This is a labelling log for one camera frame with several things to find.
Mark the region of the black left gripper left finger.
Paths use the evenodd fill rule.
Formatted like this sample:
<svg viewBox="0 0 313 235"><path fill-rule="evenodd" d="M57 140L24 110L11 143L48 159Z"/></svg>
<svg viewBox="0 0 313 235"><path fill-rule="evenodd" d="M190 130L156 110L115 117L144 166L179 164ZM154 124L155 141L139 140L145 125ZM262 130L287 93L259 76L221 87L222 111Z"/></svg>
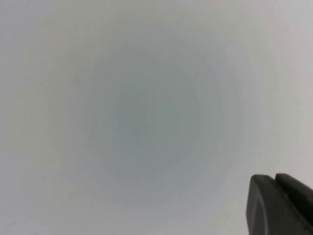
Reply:
<svg viewBox="0 0 313 235"><path fill-rule="evenodd" d="M287 174L253 175L246 221L250 235L304 235L306 219L292 201L297 180Z"/></svg>

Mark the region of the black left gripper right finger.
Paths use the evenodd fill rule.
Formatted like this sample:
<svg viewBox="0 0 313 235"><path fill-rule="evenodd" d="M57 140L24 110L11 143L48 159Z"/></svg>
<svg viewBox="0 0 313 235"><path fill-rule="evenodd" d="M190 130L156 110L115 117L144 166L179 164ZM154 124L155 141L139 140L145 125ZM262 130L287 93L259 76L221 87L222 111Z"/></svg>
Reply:
<svg viewBox="0 0 313 235"><path fill-rule="evenodd" d="M291 208L298 217L297 220L302 223L304 230L312 235L313 189L285 173L277 173L275 181L290 201Z"/></svg>

